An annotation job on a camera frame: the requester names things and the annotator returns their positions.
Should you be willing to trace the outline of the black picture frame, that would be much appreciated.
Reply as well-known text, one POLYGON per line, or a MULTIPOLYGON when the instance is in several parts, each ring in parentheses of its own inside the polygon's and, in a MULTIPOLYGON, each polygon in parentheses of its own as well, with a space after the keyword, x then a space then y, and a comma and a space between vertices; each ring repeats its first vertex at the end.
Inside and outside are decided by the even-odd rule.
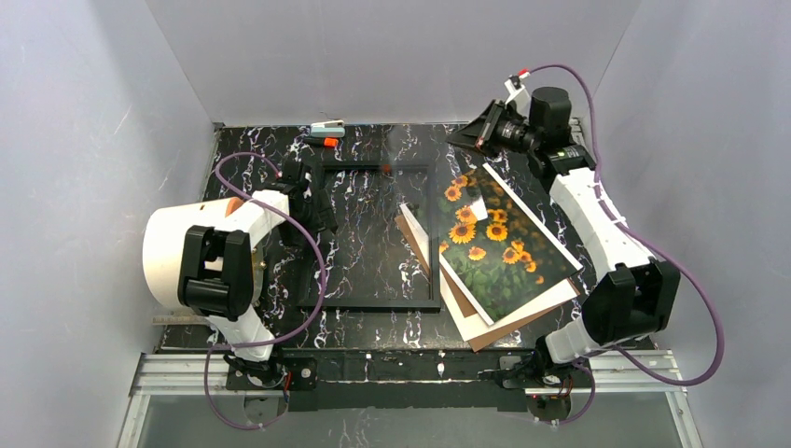
POLYGON ((325 243, 329 282, 324 306, 438 312, 434 163, 326 161, 320 173, 340 226, 325 243))

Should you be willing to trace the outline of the sunflower photo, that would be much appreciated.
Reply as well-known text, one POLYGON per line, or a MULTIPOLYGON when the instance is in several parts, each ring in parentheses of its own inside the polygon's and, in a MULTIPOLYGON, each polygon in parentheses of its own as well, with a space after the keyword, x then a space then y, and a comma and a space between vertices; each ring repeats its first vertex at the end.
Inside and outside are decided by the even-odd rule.
POLYGON ((441 183, 440 263, 489 325, 576 297, 581 263, 488 164, 441 183))

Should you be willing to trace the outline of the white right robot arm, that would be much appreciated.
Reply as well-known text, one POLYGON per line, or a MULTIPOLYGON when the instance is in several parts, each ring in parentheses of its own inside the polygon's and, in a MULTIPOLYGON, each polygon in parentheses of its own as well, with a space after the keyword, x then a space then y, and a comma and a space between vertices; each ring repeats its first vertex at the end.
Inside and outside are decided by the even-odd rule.
POLYGON ((571 220, 590 255, 597 285, 580 317, 538 340, 536 356, 545 367, 666 329, 681 280, 668 259, 627 233, 597 178, 594 158, 572 138, 571 111, 564 89, 519 89, 506 101, 491 101, 447 138, 486 157, 503 150, 527 155, 534 178, 571 220))

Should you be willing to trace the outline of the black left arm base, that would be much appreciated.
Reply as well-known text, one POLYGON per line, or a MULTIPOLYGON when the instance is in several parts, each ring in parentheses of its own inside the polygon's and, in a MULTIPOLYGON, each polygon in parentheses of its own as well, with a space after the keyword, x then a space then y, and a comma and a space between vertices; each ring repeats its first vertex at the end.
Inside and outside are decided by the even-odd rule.
POLYGON ((225 354, 229 366, 228 390, 310 391, 317 383, 317 362, 311 357, 287 357, 274 353, 269 360, 254 362, 225 354))

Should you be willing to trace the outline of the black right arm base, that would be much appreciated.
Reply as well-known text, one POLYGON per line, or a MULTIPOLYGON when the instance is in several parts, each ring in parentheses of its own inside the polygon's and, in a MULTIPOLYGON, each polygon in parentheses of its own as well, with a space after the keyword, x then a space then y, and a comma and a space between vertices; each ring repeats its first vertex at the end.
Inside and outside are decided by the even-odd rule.
POLYGON ((505 389, 548 387, 563 391, 571 386, 580 368, 590 364, 583 361, 555 363, 542 350, 531 349, 517 355, 499 357, 497 368, 490 371, 491 379, 505 389))

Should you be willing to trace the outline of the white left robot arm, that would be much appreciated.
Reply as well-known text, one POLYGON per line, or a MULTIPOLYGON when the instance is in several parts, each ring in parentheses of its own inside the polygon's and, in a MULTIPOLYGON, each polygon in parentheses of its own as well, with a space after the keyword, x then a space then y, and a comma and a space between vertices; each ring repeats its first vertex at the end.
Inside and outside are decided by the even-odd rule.
POLYGON ((305 247, 324 261, 319 238, 338 225, 327 191, 316 184, 320 178, 309 164, 287 161, 228 217, 186 230, 176 297, 207 318, 237 358, 266 362, 280 341, 253 305, 263 278, 254 255, 261 241, 277 231, 283 245, 305 247))

